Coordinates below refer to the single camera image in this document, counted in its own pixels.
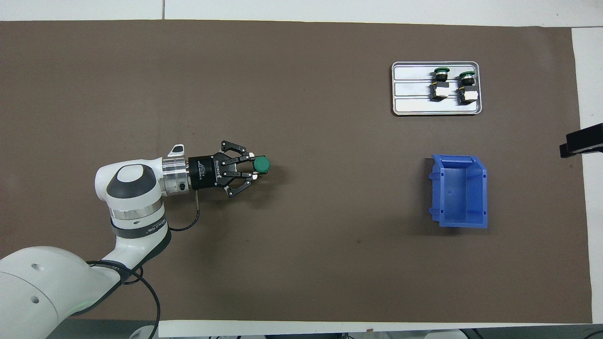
cable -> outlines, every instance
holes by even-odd
[[[157,297],[157,293],[155,293],[155,290],[151,287],[151,285],[147,282],[147,280],[145,278],[143,278],[142,275],[127,268],[126,266],[120,266],[118,264],[115,264],[115,263],[112,263],[109,261],[102,261],[102,260],[94,261],[93,260],[93,261],[86,261],[86,263],[88,265],[105,265],[105,266],[112,267],[114,269],[125,270],[128,273],[132,274],[133,276],[137,277],[138,280],[140,280],[149,289],[149,292],[151,292],[151,294],[153,295],[153,299],[155,300],[155,305],[157,305],[157,316],[155,317],[155,324],[153,324],[153,330],[151,331],[151,334],[149,335],[149,339],[153,339],[155,332],[157,332],[157,327],[159,327],[159,317],[161,316],[161,304],[159,303],[159,298]]]
[[[199,220],[199,195],[198,195],[197,191],[195,191],[195,204],[197,205],[197,216],[195,217],[195,220],[193,220],[190,225],[183,227],[181,229],[175,229],[175,228],[170,227],[169,230],[173,230],[174,232],[181,232],[181,231],[188,230],[189,228],[193,227],[194,224],[197,223],[197,220]]]
[[[140,267],[140,276],[142,277],[142,274],[145,272],[145,270],[142,269],[142,266]],[[126,281],[124,282],[124,285],[132,285],[135,284],[136,282],[139,282],[140,279],[136,278],[136,280],[132,280],[132,281]]]
[[[478,338],[479,338],[479,339],[484,339],[484,338],[482,337],[482,335],[481,335],[481,334],[479,334],[478,329],[476,329],[476,328],[472,328],[471,330],[473,330],[473,332],[475,332],[475,334],[477,334],[477,335],[478,335]]]
[[[589,339],[590,337],[597,335],[599,333],[603,333],[603,329],[600,331],[596,331],[596,332],[592,332],[591,334],[587,335],[586,337],[584,337],[584,339]]]

metal tray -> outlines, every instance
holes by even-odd
[[[450,96],[442,101],[432,101],[429,94],[434,69],[450,68],[448,83]],[[475,72],[478,100],[461,105],[458,103],[458,75]],[[392,110],[395,115],[475,115],[482,110],[482,91],[479,66],[476,62],[396,62],[391,65]]]

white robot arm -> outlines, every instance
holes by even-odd
[[[229,150],[239,156],[229,157],[224,153]],[[254,171],[238,172],[236,165],[243,162],[252,162]],[[167,157],[100,168],[95,189],[109,207],[115,249],[102,258],[105,264],[93,266],[66,250],[44,246],[1,259],[0,338],[46,338],[65,318],[102,302],[132,271],[165,249],[170,230],[183,229],[169,227],[162,196],[220,187],[233,197],[269,168],[266,157],[227,141],[211,156],[187,160],[179,144]],[[234,179],[245,180],[239,187],[229,186]]]

green push button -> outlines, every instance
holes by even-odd
[[[253,161],[253,168],[260,173],[266,173],[270,169],[270,160],[267,157],[257,157]]]

blue plastic bin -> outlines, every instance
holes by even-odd
[[[474,156],[434,154],[433,204],[429,209],[441,227],[488,227],[488,177]]]

